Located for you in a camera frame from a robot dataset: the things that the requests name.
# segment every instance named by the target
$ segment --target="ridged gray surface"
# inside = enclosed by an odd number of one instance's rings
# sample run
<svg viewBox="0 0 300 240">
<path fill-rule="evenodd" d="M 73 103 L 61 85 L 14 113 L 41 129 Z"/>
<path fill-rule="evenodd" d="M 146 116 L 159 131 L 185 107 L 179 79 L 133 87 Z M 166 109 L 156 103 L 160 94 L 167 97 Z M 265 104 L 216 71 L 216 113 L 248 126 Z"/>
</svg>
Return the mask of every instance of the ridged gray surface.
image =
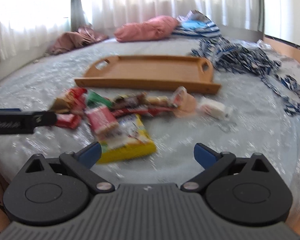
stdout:
<svg viewBox="0 0 300 240">
<path fill-rule="evenodd" d="M 12 223 L 4 240 L 294 240 L 284 223 L 247 228 L 215 215 L 196 193 L 175 184 L 123 184 L 99 194 L 76 218 L 51 227 Z"/>
</svg>

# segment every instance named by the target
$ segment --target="blue and white striped fabric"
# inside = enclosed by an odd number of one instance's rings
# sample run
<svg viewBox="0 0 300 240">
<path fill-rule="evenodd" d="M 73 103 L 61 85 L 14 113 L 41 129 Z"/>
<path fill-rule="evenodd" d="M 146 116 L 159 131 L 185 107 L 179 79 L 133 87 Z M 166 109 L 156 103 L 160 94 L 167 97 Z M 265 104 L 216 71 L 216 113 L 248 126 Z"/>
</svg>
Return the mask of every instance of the blue and white striped fabric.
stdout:
<svg viewBox="0 0 300 240">
<path fill-rule="evenodd" d="M 176 27 L 172 36 L 186 37 L 186 38 L 216 38 L 221 36 L 220 29 L 214 22 L 207 20 L 194 21 L 188 20 L 181 23 L 181 26 Z"/>
<path fill-rule="evenodd" d="M 219 37 L 215 39 L 201 39 L 199 49 L 192 49 L 192 54 L 197 57 L 207 58 L 219 71 L 253 73 L 259 76 L 263 83 L 285 100 L 285 111 L 287 114 L 300 114 L 300 104 L 282 95 L 279 90 L 268 81 L 267 75 L 273 75 L 286 88 L 295 92 L 299 98 L 300 85 L 291 76 L 279 77 L 276 72 L 281 67 L 281 62 L 270 60 L 262 49 L 246 49 L 241 45 L 233 44 L 223 37 Z"/>
</svg>

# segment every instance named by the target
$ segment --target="pink blanket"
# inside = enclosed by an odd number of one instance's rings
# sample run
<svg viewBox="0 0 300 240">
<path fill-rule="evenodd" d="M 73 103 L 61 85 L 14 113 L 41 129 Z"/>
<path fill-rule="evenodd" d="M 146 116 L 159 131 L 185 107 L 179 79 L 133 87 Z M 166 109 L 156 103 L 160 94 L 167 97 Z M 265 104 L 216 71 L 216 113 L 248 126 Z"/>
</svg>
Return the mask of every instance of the pink blanket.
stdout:
<svg viewBox="0 0 300 240">
<path fill-rule="evenodd" d="M 108 38 L 109 37 L 104 34 L 95 32 L 89 26 L 84 26 L 80 27 L 78 32 L 65 32 L 61 34 L 56 42 L 48 49 L 48 53 L 57 55 L 101 42 Z"/>
<path fill-rule="evenodd" d="M 156 41 L 168 37 L 179 25 L 171 16 L 158 16 L 143 23 L 129 23 L 118 28 L 114 36 L 119 42 Z"/>
</svg>

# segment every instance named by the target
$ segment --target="bed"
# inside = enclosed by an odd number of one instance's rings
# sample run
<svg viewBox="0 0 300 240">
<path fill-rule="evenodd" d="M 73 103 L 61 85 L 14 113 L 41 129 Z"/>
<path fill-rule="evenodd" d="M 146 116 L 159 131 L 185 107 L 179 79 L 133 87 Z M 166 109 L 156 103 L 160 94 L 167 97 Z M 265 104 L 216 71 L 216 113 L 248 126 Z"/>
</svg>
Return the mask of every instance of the bed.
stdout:
<svg viewBox="0 0 300 240">
<path fill-rule="evenodd" d="M 233 41 L 246 47 L 256 44 Z M 46 110 L 62 91 L 74 86 L 87 66 L 109 55 L 188 55 L 198 40 L 171 38 L 163 41 L 118 43 L 108 40 L 63 55 L 46 57 L 29 64 L 0 82 L 0 108 Z M 273 50 L 267 54 L 282 61 L 279 75 L 290 74 L 300 82 L 300 65 Z M 202 142 L 217 152 L 230 151 L 238 157 L 263 153 L 291 189 L 294 202 L 288 223 L 300 215 L 300 116 L 287 116 L 283 102 L 260 79 L 251 74 L 215 71 L 214 81 L 222 88 L 209 96 L 234 108 L 230 121 L 217 121 L 196 115 L 177 119 L 143 119 L 157 146 L 157 152 L 135 160 L 94 165 L 91 169 L 118 186 L 121 183 L 174 182 L 178 186 L 203 169 L 193 158 L 195 143 Z M 277 82 L 284 93 L 291 94 Z M 94 89 L 105 97 L 133 92 L 119 89 Z M 151 95 L 171 92 L 150 91 Z M 202 95 L 194 94 L 199 99 Z M 0 136 L 0 172 L 11 181 L 35 153 L 46 158 L 65 151 L 79 151 L 93 141 L 87 122 L 75 131 L 40 127 L 33 135 Z"/>
</svg>

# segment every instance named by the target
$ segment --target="curtain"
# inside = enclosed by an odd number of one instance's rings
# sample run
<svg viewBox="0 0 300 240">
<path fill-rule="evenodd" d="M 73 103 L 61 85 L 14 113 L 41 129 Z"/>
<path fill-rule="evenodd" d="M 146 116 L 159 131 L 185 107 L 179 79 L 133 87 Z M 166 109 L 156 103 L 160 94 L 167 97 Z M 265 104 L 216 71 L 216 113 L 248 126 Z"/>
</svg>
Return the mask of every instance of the curtain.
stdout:
<svg viewBox="0 0 300 240">
<path fill-rule="evenodd" d="M 50 44 L 70 30 L 70 0 L 0 0 L 0 59 Z"/>
<path fill-rule="evenodd" d="M 158 15 L 186 15 L 197 9 L 216 24 L 258 30 L 259 0 L 81 0 L 96 30 L 142 22 Z"/>
<path fill-rule="evenodd" d="M 71 31 L 78 31 L 85 24 L 81 0 L 71 0 Z"/>
</svg>

